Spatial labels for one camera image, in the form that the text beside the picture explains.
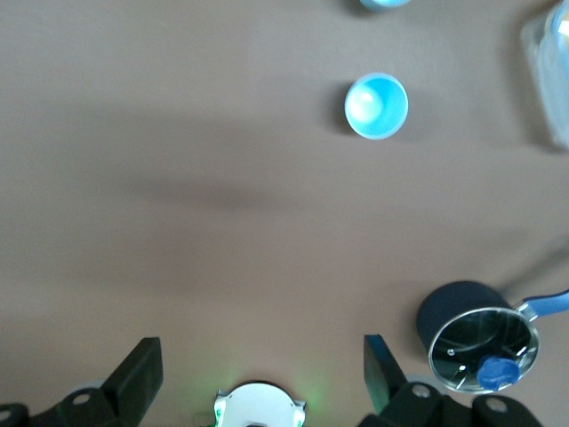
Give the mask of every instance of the blue handle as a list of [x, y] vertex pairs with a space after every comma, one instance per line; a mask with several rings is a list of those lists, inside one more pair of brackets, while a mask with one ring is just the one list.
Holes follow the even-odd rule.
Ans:
[[524, 302], [537, 317], [548, 316], [569, 310], [569, 289], [561, 294], [548, 296], [533, 296], [525, 298]]

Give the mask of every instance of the white device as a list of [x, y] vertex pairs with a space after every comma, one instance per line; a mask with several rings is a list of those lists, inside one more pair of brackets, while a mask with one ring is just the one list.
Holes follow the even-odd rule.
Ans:
[[216, 427], [302, 427], [305, 407], [275, 385], [248, 383], [218, 390], [213, 410]]

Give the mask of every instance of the blue cup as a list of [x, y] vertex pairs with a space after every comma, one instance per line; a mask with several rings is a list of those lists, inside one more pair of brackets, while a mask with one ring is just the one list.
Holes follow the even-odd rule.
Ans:
[[396, 78], [374, 73], [361, 77], [349, 88], [344, 109], [356, 133], [368, 140], [382, 140], [401, 128], [409, 101]]
[[370, 12], [381, 12], [394, 7], [403, 6], [410, 0], [359, 0], [359, 3]]

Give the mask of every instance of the gray surface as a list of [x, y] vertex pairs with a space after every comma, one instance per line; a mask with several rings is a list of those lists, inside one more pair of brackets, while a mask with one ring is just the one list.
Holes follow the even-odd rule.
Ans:
[[[427, 375], [413, 316], [435, 287], [564, 289], [565, 262], [527, 270], [569, 232], [569, 157], [544, 149], [518, 42], [548, 6], [2, 2], [0, 401], [45, 409], [159, 334], [146, 425], [253, 377], [308, 426], [355, 425], [363, 334]], [[380, 142], [341, 115], [372, 71], [410, 96]], [[508, 392], [546, 426], [566, 425], [567, 320], [538, 320]]]

